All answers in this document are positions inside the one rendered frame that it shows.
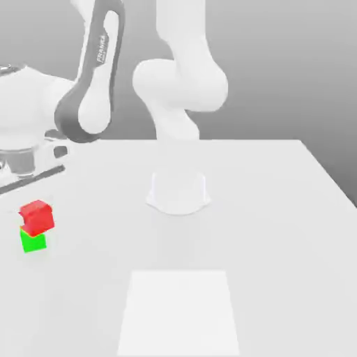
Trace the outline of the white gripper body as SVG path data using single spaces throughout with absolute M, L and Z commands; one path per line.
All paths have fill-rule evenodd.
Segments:
M 7 167 L 5 172 L 0 173 L 0 205 L 24 205 L 38 199 L 53 204 L 60 182 L 57 179 L 63 176 L 65 170 L 64 165 L 58 165 L 19 177 Z

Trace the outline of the small red cube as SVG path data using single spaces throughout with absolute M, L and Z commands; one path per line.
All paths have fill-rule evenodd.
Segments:
M 54 228 L 52 207 L 42 200 L 30 202 L 20 208 L 24 224 L 21 228 L 31 237 Z

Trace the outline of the small green cube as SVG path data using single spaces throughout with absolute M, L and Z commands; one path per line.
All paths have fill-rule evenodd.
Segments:
M 25 253 L 43 250 L 47 247 L 46 237 L 44 234 L 30 236 L 23 228 L 20 229 L 20 238 L 23 251 Z

